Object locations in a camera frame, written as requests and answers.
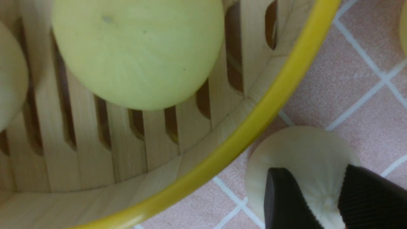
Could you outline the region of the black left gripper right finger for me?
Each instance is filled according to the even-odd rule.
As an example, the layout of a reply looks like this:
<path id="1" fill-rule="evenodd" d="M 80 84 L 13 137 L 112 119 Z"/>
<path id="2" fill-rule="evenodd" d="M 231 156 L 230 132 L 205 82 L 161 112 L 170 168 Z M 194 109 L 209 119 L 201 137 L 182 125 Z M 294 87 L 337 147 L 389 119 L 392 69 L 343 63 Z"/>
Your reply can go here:
<path id="1" fill-rule="evenodd" d="M 347 166 L 338 208 L 347 229 L 407 227 L 406 189 L 361 166 Z"/>

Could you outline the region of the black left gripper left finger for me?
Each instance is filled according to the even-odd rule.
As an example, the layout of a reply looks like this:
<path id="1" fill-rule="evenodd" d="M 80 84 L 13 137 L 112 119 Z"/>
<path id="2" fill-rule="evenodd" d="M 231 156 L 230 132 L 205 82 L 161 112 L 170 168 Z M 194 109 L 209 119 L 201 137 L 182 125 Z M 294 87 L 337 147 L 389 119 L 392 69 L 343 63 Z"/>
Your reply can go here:
<path id="1" fill-rule="evenodd" d="M 266 229 L 322 229 L 286 168 L 269 168 L 264 197 Z"/>

